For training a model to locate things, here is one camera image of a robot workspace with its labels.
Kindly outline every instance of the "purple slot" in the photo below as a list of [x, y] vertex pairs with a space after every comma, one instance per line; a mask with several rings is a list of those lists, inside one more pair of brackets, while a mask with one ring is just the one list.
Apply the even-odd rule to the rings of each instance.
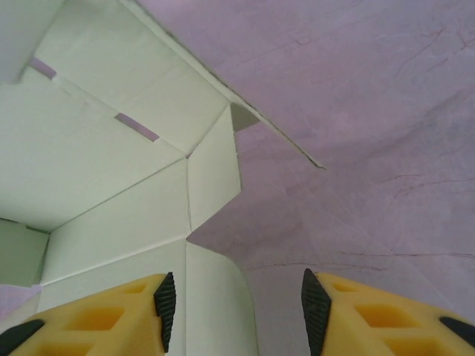
[[36, 57], [33, 57], [30, 60], [29, 65], [34, 70], [37, 70], [38, 72], [40, 72], [41, 74], [43, 74], [49, 79], [52, 79], [56, 76], [56, 71], [52, 67], [44, 63], [42, 60], [37, 59]]
[[118, 113], [116, 115], [116, 119], [119, 120], [122, 124], [127, 125], [132, 130], [138, 132], [142, 136], [144, 136], [147, 139], [151, 140], [152, 142], [155, 142], [159, 139], [159, 136], [155, 132], [150, 131], [144, 125], [138, 123], [137, 121], [135, 121], [131, 117], [125, 115], [124, 113]]

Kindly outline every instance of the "square cutout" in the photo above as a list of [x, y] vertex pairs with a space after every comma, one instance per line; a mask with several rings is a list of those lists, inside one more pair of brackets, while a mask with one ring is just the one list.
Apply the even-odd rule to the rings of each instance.
[[408, 313], [385, 304], [355, 306], [356, 311], [372, 328], [413, 328], [416, 321]]
[[124, 308], [91, 308], [82, 310], [66, 330], [111, 330], [124, 314]]
[[86, 356], [91, 349], [84, 343], [46, 343], [35, 356]]
[[337, 291], [356, 291], [353, 287], [350, 287], [346, 284], [343, 283], [333, 283], [333, 288], [336, 289]]
[[395, 356], [451, 356], [447, 347], [431, 338], [398, 338], [384, 341]]

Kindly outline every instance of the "white cardboard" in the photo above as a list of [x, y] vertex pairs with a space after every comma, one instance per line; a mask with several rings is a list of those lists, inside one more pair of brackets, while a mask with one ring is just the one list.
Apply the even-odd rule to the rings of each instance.
[[67, 1], [36, 56], [189, 153], [229, 101], [118, 1]]
[[257, 356], [246, 281], [226, 257], [186, 244], [186, 354]]
[[186, 160], [55, 230], [42, 284], [103, 266], [190, 234]]
[[32, 68], [0, 85], [0, 217], [51, 231], [184, 157], [71, 88]]
[[0, 220], [0, 283], [39, 283], [48, 235], [17, 222]]
[[0, 1], [0, 84], [19, 81], [63, 1]]
[[225, 109], [189, 157], [188, 179], [193, 230], [240, 193], [230, 107]]

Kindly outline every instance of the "crack in surface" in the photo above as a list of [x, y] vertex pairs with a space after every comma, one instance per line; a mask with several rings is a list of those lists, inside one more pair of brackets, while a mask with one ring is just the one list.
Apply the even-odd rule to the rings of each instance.
[[398, 191], [395, 195], [394, 195], [394, 198], [397, 198], [400, 194], [403, 194], [404, 192], [406, 193], [405, 194], [405, 197], [407, 197], [407, 195], [413, 191], [414, 189], [416, 188], [423, 188], [423, 187], [428, 187], [430, 185], [438, 185], [438, 184], [444, 184], [444, 183], [461, 183], [461, 182], [473, 182], [475, 181], [475, 178], [468, 178], [468, 179], [447, 179], [447, 180], [440, 180], [438, 182], [427, 182], [427, 183], [421, 183], [421, 184], [418, 184], [418, 185], [415, 185], [413, 187], [408, 187], [408, 188], [404, 188], [404, 189], [401, 189], [400, 191]]
[[339, 254], [347, 254], [351, 256], [363, 256], [363, 257], [437, 257], [437, 256], [451, 256], [451, 257], [461, 257], [461, 258], [471, 258], [475, 259], [475, 254], [463, 254], [460, 252], [441, 252], [433, 254], [364, 254], [364, 253], [354, 253], [354, 252], [344, 252], [338, 251]]

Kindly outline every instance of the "black rubber tread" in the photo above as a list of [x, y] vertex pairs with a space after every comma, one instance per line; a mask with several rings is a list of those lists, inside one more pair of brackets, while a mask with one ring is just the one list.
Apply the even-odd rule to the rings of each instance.
[[0, 356], [11, 354], [35, 332], [40, 330], [44, 324], [43, 320], [35, 319], [5, 330], [0, 334]]
[[302, 282], [302, 308], [312, 356], [320, 356], [323, 352], [331, 306], [330, 296], [307, 268]]
[[475, 326], [463, 321], [453, 319], [452, 317], [440, 317], [440, 322], [447, 326], [452, 332], [459, 335], [475, 348]]
[[175, 309], [177, 308], [177, 292], [175, 290], [175, 282], [173, 273], [169, 272], [162, 284], [154, 293], [155, 312], [162, 320], [162, 344], [163, 350], [168, 352], [171, 339], [171, 328]]

